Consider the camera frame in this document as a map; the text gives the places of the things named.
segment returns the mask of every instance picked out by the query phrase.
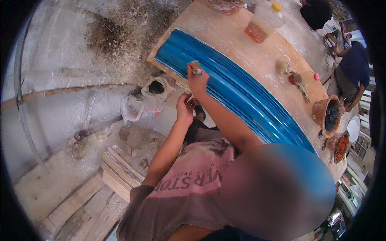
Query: orange liquid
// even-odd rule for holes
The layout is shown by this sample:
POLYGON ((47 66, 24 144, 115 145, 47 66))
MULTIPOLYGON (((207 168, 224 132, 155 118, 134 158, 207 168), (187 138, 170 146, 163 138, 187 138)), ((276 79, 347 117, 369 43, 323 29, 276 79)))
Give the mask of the orange liquid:
POLYGON ((258 44, 262 43, 268 37, 266 32, 252 22, 245 28, 245 33, 258 44))

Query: yellow bottle cap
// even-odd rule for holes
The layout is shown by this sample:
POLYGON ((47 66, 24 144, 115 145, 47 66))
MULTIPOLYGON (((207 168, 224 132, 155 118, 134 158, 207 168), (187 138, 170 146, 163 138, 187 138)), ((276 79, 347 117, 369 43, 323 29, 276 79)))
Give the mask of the yellow bottle cap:
POLYGON ((281 11, 281 5, 278 3, 274 3, 274 4, 272 4, 272 9, 275 10, 276 12, 280 12, 281 11))

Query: worker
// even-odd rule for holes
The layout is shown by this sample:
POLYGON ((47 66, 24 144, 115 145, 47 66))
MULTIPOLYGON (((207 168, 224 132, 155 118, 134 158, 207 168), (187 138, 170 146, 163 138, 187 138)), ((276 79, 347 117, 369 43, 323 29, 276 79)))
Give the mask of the worker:
POLYGON ((200 240, 217 230, 234 231, 219 205, 223 171, 236 153, 262 143, 239 117, 207 94, 209 75, 204 70, 194 75, 192 69, 199 67, 192 63, 187 68, 194 98, 183 93, 178 99, 177 120, 141 186, 130 192, 128 210, 117 229, 120 241, 200 240), (216 128, 202 123, 201 105, 216 128))
POLYGON ((313 29, 322 29, 331 20, 331 6, 326 0, 300 0, 303 5, 300 13, 308 25, 313 29))
POLYGON ((327 89, 328 95, 335 94, 339 97, 341 114, 352 110, 370 82, 371 62, 368 52, 359 42, 353 41, 351 44, 351 48, 342 52, 334 49, 334 53, 343 59, 334 70, 327 89))

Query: blue painted molding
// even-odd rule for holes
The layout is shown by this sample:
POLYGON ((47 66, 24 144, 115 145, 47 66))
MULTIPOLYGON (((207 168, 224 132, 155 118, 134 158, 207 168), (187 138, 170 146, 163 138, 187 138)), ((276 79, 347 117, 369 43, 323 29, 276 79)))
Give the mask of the blue painted molding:
POLYGON ((317 155, 279 101, 244 69, 204 42, 175 29, 155 59, 184 78, 187 63, 198 60, 210 76, 208 94, 244 120, 264 142, 293 144, 317 155))

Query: plastic bottle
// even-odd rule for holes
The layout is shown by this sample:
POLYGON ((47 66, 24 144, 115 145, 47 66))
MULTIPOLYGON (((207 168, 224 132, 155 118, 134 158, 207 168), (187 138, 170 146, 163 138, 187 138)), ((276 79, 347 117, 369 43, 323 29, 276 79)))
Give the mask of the plastic bottle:
POLYGON ((257 43, 262 43, 272 31, 283 26, 285 21, 280 4, 262 1, 256 6, 245 33, 257 43))

